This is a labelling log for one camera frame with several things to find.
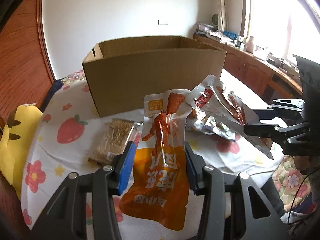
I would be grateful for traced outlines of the orange chicken feet snack packet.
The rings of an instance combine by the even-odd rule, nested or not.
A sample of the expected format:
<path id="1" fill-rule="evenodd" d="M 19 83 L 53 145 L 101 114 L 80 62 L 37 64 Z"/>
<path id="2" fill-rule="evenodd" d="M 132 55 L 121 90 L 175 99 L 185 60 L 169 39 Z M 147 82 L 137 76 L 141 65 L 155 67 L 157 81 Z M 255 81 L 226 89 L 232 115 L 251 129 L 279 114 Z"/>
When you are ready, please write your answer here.
<path id="1" fill-rule="evenodd" d="M 133 165 L 133 183 L 119 207 L 135 218 L 153 220 L 170 230 L 184 227 L 189 183 L 185 168 L 185 114 L 144 118 Z"/>

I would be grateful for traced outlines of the white sausage snack packet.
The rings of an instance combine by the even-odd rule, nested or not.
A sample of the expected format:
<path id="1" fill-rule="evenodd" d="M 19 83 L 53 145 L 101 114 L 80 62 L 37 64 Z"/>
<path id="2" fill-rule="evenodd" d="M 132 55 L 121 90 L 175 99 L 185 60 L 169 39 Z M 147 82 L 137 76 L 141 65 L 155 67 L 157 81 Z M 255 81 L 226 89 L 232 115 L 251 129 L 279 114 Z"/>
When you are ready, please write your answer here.
<path id="1" fill-rule="evenodd" d="M 208 75 L 185 101 L 195 110 L 213 117 L 216 125 L 225 132 L 238 133 L 269 159 L 273 159 L 271 151 L 259 137 L 244 133 L 246 124 L 260 124 L 258 115 L 214 75 Z"/>

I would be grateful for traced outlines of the clear-wrapped brown biscuit pack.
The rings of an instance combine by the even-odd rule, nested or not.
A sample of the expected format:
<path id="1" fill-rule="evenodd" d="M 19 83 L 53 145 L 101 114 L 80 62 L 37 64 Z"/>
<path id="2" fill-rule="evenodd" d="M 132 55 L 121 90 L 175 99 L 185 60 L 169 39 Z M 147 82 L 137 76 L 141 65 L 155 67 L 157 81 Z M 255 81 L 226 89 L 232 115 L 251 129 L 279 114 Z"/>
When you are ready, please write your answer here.
<path id="1" fill-rule="evenodd" d="M 135 144 L 139 141 L 141 127 L 140 122 L 113 118 L 106 124 L 106 132 L 100 136 L 88 161 L 98 166 L 111 164 L 116 156 L 123 154 L 129 141 Z"/>

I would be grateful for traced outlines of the white red-label snack packet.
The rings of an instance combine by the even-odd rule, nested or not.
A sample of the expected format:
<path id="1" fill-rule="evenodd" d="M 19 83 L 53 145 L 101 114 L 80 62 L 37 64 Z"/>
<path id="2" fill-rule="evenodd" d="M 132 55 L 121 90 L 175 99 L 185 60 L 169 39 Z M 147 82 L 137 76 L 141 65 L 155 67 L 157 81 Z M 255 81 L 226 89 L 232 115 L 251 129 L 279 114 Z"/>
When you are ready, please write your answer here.
<path id="1" fill-rule="evenodd" d="M 210 114 L 192 109 L 185 123 L 186 131 L 197 131 L 206 135 L 218 135 L 236 142 L 236 133 Z"/>

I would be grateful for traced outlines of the floral bed quilt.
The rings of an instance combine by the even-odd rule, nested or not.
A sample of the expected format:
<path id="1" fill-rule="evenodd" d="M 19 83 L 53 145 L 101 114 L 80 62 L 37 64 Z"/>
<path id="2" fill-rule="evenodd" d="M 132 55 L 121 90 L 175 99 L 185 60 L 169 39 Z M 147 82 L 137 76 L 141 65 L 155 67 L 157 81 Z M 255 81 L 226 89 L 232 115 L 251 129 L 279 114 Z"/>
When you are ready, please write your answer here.
<path id="1" fill-rule="evenodd" d="M 272 180 L 286 212 L 289 212 L 291 207 L 297 207 L 310 195 L 310 182 L 308 179 L 303 181 L 305 177 L 306 175 L 296 169 L 290 156 L 285 156 L 272 174 Z"/>

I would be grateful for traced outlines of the white chicken leg snack packet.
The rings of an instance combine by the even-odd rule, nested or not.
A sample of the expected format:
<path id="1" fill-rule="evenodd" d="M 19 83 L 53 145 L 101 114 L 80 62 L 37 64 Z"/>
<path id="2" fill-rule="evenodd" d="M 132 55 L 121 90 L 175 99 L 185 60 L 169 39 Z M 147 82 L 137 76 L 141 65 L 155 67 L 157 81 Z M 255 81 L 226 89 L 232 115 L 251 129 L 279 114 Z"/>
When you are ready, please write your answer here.
<path id="1" fill-rule="evenodd" d="M 191 106 L 185 101 L 189 94 L 188 89 L 171 89 L 144 96 L 144 121 L 153 120 L 162 113 L 171 120 L 185 121 L 191 113 Z"/>

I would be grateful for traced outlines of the wooden sideboard cabinet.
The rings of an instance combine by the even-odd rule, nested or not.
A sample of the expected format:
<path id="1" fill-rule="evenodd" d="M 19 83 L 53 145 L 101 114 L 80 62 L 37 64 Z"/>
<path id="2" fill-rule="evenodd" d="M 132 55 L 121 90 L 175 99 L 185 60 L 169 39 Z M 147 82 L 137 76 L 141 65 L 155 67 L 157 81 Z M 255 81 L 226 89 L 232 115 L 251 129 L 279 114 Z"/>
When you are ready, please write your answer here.
<path id="1" fill-rule="evenodd" d="M 301 86 L 279 68 L 236 47 L 196 34 L 194 38 L 225 50 L 224 69 L 253 90 L 266 103 L 274 99 L 302 98 Z"/>

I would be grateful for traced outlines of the strawberry flower print tablecloth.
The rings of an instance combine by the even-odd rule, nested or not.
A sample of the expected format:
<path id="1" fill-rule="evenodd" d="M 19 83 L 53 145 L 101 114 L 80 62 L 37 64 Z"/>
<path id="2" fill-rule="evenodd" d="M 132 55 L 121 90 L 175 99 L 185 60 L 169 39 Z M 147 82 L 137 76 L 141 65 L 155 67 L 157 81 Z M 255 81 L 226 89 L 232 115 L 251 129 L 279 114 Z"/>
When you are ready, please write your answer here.
<path id="1" fill-rule="evenodd" d="M 24 221 L 32 228 L 48 200 L 71 172 L 92 173 L 97 170 L 88 158 L 99 143 L 109 117 L 100 118 L 86 80 L 65 84 L 44 110 L 23 171 L 21 207 Z M 272 159 L 264 156 L 243 137 L 227 142 L 217 135 L 187 130 L 186 140 L 206 163 L 229 174 L 248 172 L 271 198 L 279 213 L 284 204 L 279 196 L 280 184 L 274 171 L 283 160 L 281 147 L 273 144 Z M 203 197 L 189 194 L 184 228 L 166 229 L 161 224 L 124 214 L 116 209 L 123 239 L 188 239 L 196 235 Z"/>

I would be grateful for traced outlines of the brown cardboard box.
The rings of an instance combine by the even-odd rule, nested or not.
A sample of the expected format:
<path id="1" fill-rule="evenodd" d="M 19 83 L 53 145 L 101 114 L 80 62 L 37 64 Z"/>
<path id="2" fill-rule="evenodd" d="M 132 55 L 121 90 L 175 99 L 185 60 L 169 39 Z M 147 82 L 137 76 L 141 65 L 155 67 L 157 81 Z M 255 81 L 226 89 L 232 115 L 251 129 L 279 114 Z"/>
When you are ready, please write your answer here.
<path id="1" fill-rule="evenodd" d="M 82 62 L 101 118 L 143 108 L 144 96 L 192 90 L 220 77 L 226 51 L 183 36 L 127 37 L 100 42 Z"/>

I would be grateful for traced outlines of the pink bottle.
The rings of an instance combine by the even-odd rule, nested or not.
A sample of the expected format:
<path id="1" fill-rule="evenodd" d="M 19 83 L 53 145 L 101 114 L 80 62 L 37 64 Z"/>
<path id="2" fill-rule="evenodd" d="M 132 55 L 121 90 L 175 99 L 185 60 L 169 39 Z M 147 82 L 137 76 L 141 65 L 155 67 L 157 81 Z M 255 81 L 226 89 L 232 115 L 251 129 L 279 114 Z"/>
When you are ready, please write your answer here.
<path id="1" fill-rule="evenodd" d="M 246 51 L 253 54 L 254 53 L 254 37 L 250 36 L 246 43 Z"/>

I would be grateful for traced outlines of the yellow plush toy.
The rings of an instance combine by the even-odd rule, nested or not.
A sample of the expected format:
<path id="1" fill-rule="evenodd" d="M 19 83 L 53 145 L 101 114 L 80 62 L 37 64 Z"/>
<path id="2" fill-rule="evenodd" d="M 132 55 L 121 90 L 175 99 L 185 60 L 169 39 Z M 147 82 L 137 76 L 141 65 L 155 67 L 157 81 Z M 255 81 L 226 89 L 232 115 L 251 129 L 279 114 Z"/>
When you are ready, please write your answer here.
<path id="1" fill-rule="evenodd" d="M 34 105 L 20 105 L 7 119 L 1 138 L 1 173 L 21 196 L 23 169 L 43 113 Z"/>

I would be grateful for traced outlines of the stack of papers on sideboard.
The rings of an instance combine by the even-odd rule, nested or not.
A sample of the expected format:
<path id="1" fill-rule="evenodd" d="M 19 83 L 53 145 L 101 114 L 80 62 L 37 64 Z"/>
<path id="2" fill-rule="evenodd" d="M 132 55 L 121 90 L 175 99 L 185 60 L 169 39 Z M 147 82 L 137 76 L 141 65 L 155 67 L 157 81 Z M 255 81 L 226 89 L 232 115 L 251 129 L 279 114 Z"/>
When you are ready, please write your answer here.
<path id="1" fill-rule="evenodd" d="M 211 40 L 234 46 L 233 40 L 228 38 L 222 32 L 218 31 L 214 26 L 202 22 L 197 23 L 195 35 L 209 38 Z"/>

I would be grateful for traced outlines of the wooden louvred wardrobe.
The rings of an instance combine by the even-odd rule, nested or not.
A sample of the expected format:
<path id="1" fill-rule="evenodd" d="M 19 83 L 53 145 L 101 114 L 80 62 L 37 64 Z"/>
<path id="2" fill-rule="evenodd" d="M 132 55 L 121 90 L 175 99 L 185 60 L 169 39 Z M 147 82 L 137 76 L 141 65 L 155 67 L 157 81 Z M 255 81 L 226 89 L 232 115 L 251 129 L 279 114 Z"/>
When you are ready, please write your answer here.
<path id="1" fill-rule="evenodd" d="M 41 106 L 55 82 L 44 40 L 42 0 L 1 0 L 1 126 L 24 103 Z"/>

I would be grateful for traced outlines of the window with wooden frame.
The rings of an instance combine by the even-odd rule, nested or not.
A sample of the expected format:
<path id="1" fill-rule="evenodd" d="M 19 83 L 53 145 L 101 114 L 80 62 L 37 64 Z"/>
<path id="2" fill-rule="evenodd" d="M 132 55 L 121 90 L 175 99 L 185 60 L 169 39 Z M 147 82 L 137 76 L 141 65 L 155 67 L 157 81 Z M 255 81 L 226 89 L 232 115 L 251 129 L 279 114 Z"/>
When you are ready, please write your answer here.
<path id="1" fill-rule="evenodd" d="M 292 64 L 296 55 L 319 63 L 318 29 L 297 0 L 249 0 L 248 36 Z"/>

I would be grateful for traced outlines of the white wall switch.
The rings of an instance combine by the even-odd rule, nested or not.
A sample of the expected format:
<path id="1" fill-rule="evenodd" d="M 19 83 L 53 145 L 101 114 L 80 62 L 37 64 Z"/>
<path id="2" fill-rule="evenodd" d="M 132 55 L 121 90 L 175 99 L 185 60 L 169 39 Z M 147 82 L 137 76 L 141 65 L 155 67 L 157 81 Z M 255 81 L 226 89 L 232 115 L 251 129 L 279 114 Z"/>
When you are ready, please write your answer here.
<path id="1" fill-rule="evenodd" d="M 159 25 L 168 25 L 168 21 L 167 20 L 158 20 L 158 24 Z"/>

